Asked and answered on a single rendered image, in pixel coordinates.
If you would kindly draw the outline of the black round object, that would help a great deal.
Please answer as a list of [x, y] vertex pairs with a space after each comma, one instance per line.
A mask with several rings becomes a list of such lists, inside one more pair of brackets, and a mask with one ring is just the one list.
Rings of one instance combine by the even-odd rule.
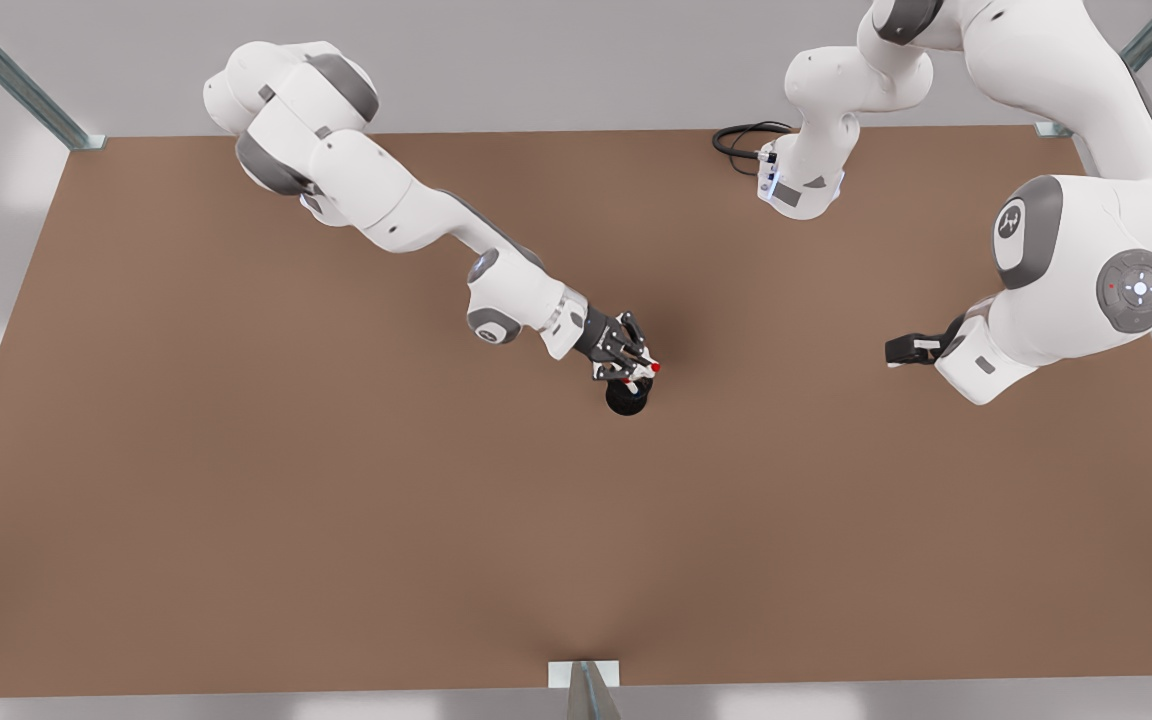
[[641, 414], [644, 410], [650, 391], [653, 387], [652, 378], [641, 378], [639, 381], [634, 382], [634, 387], [630, 387], [630, 382], [623, 381], [623, 379], [614, 379], [614, 381], [605, 382], [605, 404], [609, 407], [613, 414], [622, 416], [632, 416], [635, 414]]

